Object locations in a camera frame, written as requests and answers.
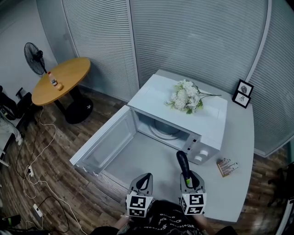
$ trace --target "wooden tabletop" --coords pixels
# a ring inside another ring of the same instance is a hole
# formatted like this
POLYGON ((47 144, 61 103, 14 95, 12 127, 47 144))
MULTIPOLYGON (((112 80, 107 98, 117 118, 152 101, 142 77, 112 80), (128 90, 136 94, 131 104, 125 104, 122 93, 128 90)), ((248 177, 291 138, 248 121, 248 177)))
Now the wooden tabletop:
POLYGON ((63 84, 63 89, 57 90, 51 84, 48 74, 45 74, 33 90, 33 103, 42 106, 59 99, 74 88, 87 75, 89 70, 90 61, 88 58, 83 57, 74 58, 57 65, 50 72, 57 82, 63 84))

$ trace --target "wooden floor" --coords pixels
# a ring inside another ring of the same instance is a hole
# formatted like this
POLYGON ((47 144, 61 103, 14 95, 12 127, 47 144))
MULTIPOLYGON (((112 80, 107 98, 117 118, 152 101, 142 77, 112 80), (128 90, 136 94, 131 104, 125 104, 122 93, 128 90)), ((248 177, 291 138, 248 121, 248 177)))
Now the wooden floor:
MULTIPOLYGON (((31 180, 33 182, 47 181, 51 189, 71 205, 83 230, 89 234, 95 227, 112 225, 119 219, 125 211, 124 198, 127 189, 113 182, 106 174, 102 173, 96 177, 83 170, 75 170, 69 159, 124 103, 98 92, 81 90, 94 103, 93 112, 82 123, 70 125, 66 123, 63 115, 54 104, 45 106, 41 122, 54 123, 57 127, 57 134, 52 144, 32 165, 35 176, 31 177, 31 180)), ((67 105, 72 100, 67 95, 60 101, 67 105)), ((55 133, 53 126, 39 124, 39 128, 33 160, 49 144, 55 133)), ((21 130, 25 133, 25 141, 17 168, 24 175, 24 170, 33 151, 37 127, 31 123, 27 131, 24 131, 22 127, 21 130)), ((39 205, 47 196, 53 194, 46 183, 38 183, 35 186, 37 196, 34 199, 25 196, 23 179, 17 175, 15 170, 18 151, 19 146, 12 142, 5 156, 10 167, 2 167, 0 171, 2 214, 5 216, 20 214, 22 221, 19 228, 26 228, 26 220, 41 226, 42 220, 37 216, 33 205, 34 203, 39 205)), ((249 190, 238 222, 228 224, 211 220, 216 231, 226 225, 232 225, 239 235, 274 234, 283 214, 284 205, 277 207, 274 204, 272 207, 267 207, 275 189, 273 185, 268 185, 267 181, 277 177, 277 169, 286 165, 286 155, 287 151, 281 149, 268 159, 254 157, 249 190)), ((27 180, 24 185, 28 195, 33 197, 34 190, 27 180)), ((70 230, 67 234, 82 234, 69 207, 64 203, 62 206, 69 219, 70 230)), ((67 230, 66 218, 54 199, 46 200, 40 209, 44 214, 45 229, 67 230)))

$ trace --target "electric fan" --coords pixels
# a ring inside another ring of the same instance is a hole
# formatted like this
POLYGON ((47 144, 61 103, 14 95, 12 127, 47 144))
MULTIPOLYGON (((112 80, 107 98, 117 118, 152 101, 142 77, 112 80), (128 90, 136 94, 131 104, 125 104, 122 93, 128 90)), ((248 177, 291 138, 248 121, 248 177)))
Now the electric fan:
POLYGON ((24 46, 24 56, 26 57, 28 65, 36 74, 42 75, 44 72, 47 73, 43 59, 43 52, 33 43, 26 43, 24 46))

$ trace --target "microwave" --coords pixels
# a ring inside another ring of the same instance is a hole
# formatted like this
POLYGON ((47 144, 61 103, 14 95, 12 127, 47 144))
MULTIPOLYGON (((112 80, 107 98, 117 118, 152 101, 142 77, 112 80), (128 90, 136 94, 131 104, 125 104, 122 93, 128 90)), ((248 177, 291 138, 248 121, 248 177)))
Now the microwave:
POLYGON ((197 165, 208 161, 221 149, 227 100, 220 96, 206 97, 202 100, 202 109, 186 114, 165 104, 177 83, 154 74, 129 103, 76 152, 70 162, 98 174, 130 141, 138 138, 138 134, 184 151, 188 160, 197 165))

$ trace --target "photo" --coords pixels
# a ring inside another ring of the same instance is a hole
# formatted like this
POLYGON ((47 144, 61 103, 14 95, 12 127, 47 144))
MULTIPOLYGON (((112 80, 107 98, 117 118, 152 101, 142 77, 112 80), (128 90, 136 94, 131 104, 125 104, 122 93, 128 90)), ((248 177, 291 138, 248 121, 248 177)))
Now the photo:
POLYGON ((241 105, 242 107, 247 108, 247 105, 249 104, 251 98, 236 91, 232 100, 233 100, 233 102, 241 105))
POLYGON ((246 83, 242 80, 239 80, 237 91, 239 91, 240 93, 243 93, 246 96, 250 96, 252 90, 253 90, 253 85, 246 83))

